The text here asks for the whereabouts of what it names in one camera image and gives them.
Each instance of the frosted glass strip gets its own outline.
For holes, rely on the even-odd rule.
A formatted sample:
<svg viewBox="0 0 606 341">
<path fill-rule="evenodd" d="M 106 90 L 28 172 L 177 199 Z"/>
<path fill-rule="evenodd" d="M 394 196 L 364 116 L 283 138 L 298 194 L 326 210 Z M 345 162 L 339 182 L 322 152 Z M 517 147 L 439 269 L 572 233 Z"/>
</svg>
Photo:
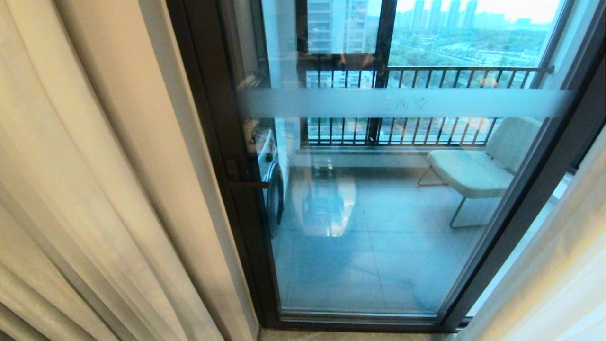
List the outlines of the frosted glass strip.
<svg viewBox="0 0 606 341">
<path fill-rule="evenodd" d="M 259 89 L 239 92 L 241 108 L 262 117 L 554 117 L 571 90 Z"/>
</svg>

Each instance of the door handle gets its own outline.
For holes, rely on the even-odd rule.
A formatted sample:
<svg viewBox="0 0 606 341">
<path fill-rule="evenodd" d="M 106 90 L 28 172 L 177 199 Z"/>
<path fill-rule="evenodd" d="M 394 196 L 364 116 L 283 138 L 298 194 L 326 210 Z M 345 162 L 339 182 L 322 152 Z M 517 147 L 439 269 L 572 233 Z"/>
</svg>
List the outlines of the door handle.
<svg viewBox="0 0 606 341">
<path fill-rule="evenodd" d="M 269 182 L 266 181 L 230 181 L 227 185 L 230 189 L 267 189 Z"/>
</svg>

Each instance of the glass door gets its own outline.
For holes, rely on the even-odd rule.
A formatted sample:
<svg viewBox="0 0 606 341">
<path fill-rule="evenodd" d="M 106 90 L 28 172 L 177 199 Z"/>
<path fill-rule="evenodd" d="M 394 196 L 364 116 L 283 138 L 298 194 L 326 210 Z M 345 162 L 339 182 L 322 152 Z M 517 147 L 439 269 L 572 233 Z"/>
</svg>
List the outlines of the glass door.
<svg viewBox="0 0 606 341">
<path fill-rule="evenodd" d="M 394 331 L 454 330 L 576 156 L 604 7 L 168 4 L 261 323 Z"/>
</svg>

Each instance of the beige curtain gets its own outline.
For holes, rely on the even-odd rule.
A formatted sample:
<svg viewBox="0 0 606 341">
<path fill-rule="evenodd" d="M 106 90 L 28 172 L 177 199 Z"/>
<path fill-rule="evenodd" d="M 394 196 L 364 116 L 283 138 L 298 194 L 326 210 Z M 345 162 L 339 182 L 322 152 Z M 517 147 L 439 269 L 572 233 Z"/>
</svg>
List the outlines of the beige curtain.
<svg viewBox="0 0 606 341">
<path fill-rule="evenodd" d="M 0 336 L 222 340 L 51 0 L 0 0 L 0 155 Z"/>
<path fill-rule="evenodd" d="M 552 214 L 456 340 L 605 340 L 605 249 L 603 130 Z"/>
</svg>

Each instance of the washing machine door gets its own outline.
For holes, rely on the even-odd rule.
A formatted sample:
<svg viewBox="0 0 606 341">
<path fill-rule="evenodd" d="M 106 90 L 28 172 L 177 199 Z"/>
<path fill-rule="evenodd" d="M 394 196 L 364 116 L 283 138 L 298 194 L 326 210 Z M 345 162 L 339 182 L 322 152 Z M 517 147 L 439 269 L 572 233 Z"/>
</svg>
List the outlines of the washing machine door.
<svg viewBox="0 0 606 341">
<path fill-rule="evenodd" d="M 278 225 L 282 220 L 284 210 L 284 180 L 280 164 L 272 162 L 268 170 L 269 188 L 265 196 L 265 207 L 267 209 L 267 221 L 271 237 L 276 237 Z"/>
</svg>

